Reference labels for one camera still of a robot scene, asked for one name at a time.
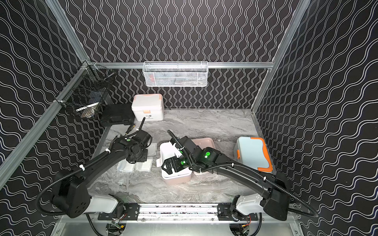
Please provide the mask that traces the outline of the white tray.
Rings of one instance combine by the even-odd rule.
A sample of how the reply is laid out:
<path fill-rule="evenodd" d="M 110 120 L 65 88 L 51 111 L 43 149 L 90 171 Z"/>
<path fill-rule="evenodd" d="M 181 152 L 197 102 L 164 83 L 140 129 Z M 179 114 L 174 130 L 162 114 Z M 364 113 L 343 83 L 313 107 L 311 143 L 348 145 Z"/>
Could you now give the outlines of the white tray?
<path fill-rule="evenodd" d="M 189 168 L 174 169 L 174 162 L 178 161 L 182 153 L 170 142 L 163 143 L 159 147 L 160 158 L 156 160 L 156 166 L 161 169 L 161 176 L 168 185 L 189 182 L 192 171 Z"/>

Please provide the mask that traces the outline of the pink first aid box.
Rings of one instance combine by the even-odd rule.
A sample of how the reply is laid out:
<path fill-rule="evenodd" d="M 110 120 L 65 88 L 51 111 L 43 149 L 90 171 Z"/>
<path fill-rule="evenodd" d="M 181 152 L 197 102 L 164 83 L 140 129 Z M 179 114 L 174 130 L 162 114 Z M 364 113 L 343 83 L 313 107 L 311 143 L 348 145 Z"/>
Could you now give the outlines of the pink first aid box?
<path fill-rule="evenodd" d="M 201 149 L 210 147 L 215 148 L 215 144 L 211 138 L 200 138 L 200 139 L 193 139 L 193 142 L 199 146 Z M 163 162 L 166 159 L 171 157 L 178 157 L 179 151 L 170 143 L 166 142 L 160 145 L 160 158 L 156 161 L 157 167 L 161 167 Z M 189 182 L 192 178 L 193 171 L 189 170 L 188 168 L 176 173 L 169 175 L 163 169 L 161 170 L 161 176 L 167 185 L 175 185 L 180 183 Z"/>

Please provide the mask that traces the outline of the white first aid box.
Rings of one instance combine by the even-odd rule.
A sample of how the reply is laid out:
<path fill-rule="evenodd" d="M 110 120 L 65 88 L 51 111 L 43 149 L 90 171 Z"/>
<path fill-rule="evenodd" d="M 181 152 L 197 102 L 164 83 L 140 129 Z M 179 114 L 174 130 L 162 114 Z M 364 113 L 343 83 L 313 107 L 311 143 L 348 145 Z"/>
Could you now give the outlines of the white first aid box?
<path fill-rule="evenodd" d="M 132 111 L 138 122 L 162 121 L 164 118 L 164 103 L 161 94 L 138 94 L 132 102 Z"/>

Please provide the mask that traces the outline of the light blue first aid box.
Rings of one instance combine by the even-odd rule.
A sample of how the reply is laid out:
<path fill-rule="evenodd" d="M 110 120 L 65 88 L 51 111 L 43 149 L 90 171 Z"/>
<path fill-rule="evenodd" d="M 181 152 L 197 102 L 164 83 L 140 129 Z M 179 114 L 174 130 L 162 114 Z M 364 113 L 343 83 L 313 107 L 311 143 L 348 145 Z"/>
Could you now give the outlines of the light blue first aid box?
<path fill-rule="evenodd" d="M 234 158 L 241 164 L 261 172 L 273 172 L 271 158 L 263 138 L 239 137 L 233 152 Z"/>

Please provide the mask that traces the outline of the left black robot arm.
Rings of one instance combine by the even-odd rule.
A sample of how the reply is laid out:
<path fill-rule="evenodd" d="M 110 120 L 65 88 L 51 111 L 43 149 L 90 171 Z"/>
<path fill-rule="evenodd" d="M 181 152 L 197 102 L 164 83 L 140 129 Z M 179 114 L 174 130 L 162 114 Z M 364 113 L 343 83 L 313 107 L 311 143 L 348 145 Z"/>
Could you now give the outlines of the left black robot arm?
<path fill-rule="evenodd" d="M 152 143 L 152 137 L 142 128 L 143 126 L 139 126 L 135 133 L 114 138 L 109 148 L 88 163 L 80 165 L 77 170 L 59 172 L 54 181 L 38 193 L 35 200 L 36 210 L 43 215 L 67 215 L 70 218 L 95 212 L 94 207 L 100 206 L 101 197 L 91 196 L 88 193 L 88 187 L 98 177 L 123 160 L 129 164 L 147 161 L 148 147 Z M 59 211 L 52 212 L 43 209 L 40 201 L 48 190 L 52 191 L 50 203 Z"/>

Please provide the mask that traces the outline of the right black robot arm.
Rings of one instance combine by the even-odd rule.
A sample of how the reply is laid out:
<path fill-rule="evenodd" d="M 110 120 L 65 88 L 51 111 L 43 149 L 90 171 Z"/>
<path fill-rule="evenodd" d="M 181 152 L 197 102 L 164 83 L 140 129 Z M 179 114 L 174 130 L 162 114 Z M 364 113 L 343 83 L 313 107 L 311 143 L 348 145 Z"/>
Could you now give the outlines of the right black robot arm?
<path fill-rule="evenodd" d="M 285 221 L 289 212 L 310 218 L 319 216 L 310 204 L 289 191 L 287 177 L 283 173 L 274 175 L 253 169 L 214 148 L 200 148 L 187 136 L 178 138 L 170 130 L 167 133 L 171 137 L 170 143 L 178 150 L 178 155 L 163 161 L 161 168 L 167 174 L 189 169 L 196 173 L 209 172 L 228 177 L 258 194 L 257 211 L 276 220 Z"/>

